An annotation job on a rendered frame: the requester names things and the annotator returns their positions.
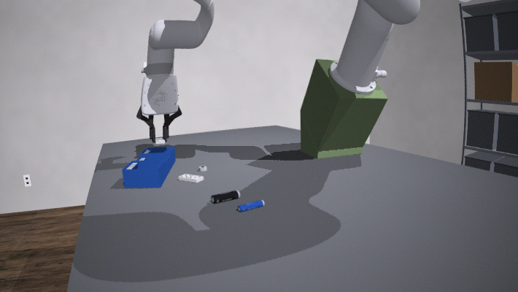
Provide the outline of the blue battery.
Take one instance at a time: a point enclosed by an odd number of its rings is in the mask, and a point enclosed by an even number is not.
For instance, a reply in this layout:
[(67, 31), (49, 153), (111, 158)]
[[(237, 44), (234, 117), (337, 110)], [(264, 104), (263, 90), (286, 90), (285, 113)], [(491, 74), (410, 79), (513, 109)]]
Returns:
[(258, 208), (258, 207), (262, 207), (262, 206), (264, 206), (264, 201), (263, 200), (254, 201), (254, 202), (251, 202), (251, 203), (248, 203), (248, 204), (243, 204), (243, 205), (238, 206), (238, 211), (239, 212), (243, 212), (243, 211), (252, 210), (252, 209), (255, 209), (255, 208)]

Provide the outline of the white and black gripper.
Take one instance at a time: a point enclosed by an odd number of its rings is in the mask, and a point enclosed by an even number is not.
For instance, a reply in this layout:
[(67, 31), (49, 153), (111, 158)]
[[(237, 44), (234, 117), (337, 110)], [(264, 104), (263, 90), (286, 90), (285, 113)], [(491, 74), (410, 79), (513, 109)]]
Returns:
[[(149, 117), (147, 118), (142, 114), (149, 115)], [(170, 116), (169, 114), (173, 115)], [(182, 115), (178, 105), (176, 75), (151, 74), (144, 77), (141, 106), (136, 117), (143, 120), (150, 127), (150, 139), (152, 142), (155, 142), (154, 115), (164, 115), (163, 139), (167, 142), (171, 122)]]

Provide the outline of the blue rack of labelled bins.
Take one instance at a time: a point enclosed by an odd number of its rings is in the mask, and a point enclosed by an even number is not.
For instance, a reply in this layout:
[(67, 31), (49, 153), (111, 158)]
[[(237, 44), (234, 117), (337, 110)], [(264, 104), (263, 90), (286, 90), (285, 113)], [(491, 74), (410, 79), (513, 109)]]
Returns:
[(136, 161), (122, 169), (124, 187), (161, 188), (175, 161), (174, 147), (146, 148)]

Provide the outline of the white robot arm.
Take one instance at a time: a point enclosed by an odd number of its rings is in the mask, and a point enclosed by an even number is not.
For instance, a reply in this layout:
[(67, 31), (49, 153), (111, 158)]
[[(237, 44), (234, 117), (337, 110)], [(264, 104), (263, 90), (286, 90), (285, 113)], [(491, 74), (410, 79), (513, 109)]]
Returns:
[[(201, 5), (195, 21), (159, 20), (151, 27), (142, 73), (173, 74), (174, 49), (194, 49), (203, 43), (214, 20), (214, 3), (194, 1)], [(394, 24), (412, 22), (419, 11), (420, 0), (358, 0), (340, 59), (330, 65), (332, 78), (351, 92), (372, 93), (375, 78), (387, 76), (378, 65)]]

